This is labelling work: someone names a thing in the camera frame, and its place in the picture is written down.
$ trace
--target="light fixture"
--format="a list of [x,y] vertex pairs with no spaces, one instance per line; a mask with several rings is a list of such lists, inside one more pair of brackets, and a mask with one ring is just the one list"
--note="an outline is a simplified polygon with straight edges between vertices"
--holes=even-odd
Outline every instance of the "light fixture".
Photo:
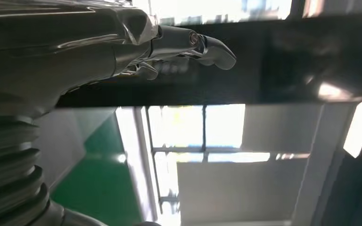
[[127,157],[125,156],[125,154],[119,154],[119,155],[116,157],[116,160],[117,160],[119,163],[125,163],[125,161],[127,160]]
[[362,102],[356,107],[343,148],[354,158],[362,150]]

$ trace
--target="window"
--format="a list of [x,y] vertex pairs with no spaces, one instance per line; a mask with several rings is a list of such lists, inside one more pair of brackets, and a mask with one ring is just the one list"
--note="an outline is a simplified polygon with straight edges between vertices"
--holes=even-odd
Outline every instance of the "window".
[[245,105],[151,106],[146,110],[159,207],[180,219],[178,162],[267,161],[269,153],[241,152]]
[[156,15],[163,25],[230,23],[285,19],[292,0],[133,0],[133,5]]

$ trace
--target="robotic hand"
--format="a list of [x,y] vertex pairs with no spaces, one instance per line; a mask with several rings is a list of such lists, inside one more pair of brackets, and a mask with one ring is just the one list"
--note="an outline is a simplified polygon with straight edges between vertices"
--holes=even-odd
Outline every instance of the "robotic hand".
[[142,10],[103,0],[0,0],[0,225],[102,223],[49,200],[32,119],[60,95],[120,74],[154,79],[151,61],[189,57],[227,70],[219,40],[159,26]]
[[158,72],[150,62],[171,57],[224,70],[236,62],[221,41],[160,26],[137,8],[101,0],[0,0],[0,115],[38,117],[67,91],[120,74],[152,80]]

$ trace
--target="glass window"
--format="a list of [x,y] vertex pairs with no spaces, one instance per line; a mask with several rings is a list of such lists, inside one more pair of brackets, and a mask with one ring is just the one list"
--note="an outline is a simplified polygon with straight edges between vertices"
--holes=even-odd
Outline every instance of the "glass window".
[[210,105],[206,108],[206,146],[240,147],[245,105]]
[[270,153],[210,153],[208,162],[260,162],[269,159]]
[[157,221],[163,226],[179,226],[181,225],[180,203],[179,202],[163,202],[163,215]]
[[153,147],[202,146],[202,106],[152,106],[148,112]]
[[177,162],[202,162],[203,153],[155,153],[160,196],[178,195]]
[[164,25],[231,23],[285,19],[292,0],[134,0]]

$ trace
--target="green floor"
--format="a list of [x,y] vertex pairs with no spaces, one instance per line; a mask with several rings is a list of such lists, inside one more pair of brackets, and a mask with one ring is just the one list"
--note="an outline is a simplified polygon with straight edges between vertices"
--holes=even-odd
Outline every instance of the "green floor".
[[57,186],[52,199],[110,226],[141,222],[128,166],[116,161],[124,149],[115,114],[92,132],[84,146],[85,157]]

